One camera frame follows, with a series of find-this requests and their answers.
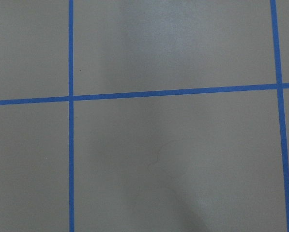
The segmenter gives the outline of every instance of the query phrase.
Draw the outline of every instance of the vertical blue line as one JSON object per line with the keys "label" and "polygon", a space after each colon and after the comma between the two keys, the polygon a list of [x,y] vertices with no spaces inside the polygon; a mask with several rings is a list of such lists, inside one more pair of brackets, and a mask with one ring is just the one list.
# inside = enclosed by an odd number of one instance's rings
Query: vertical blue line
{"label": "vertical blue line", "polygon": [[275,75],[276,75],[276,83],[277,83],[277,98],[278,98],[279,121],[280,121],[286,220],[287,220],[287,229],[289,232],[289,158],[288,158],[288,144],[287,144],[287,134],[286,134],[286,124],[285,124],[279,32],[278,32],[278,21],[277,21],[275,0],[270,0],[270,6],[271,6],[271,17],[272,17],[272,31],[273,31],[273,39],[274,39]]}
{"label": "vertical blue line", "polygon": [[74,215],[74,99],[73,99],[73,0],[69,0],[69,232],[75,231]]}

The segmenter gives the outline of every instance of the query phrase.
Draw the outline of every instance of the gray floor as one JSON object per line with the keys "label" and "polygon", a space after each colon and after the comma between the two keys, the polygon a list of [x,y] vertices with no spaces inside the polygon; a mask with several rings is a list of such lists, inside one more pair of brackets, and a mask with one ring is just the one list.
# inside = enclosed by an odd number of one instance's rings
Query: gray floor
{"label": "gray floor", "polygon": [[[75,95],[276,83],[270,1],[222,2],[74,0]],[[55,96],[68,1],[0,0],[0,100]],[[69,231],[68,119],[0,105],[0,232]],[[76,101],[74,130],[76,232],[287,231],[274,89]]]}

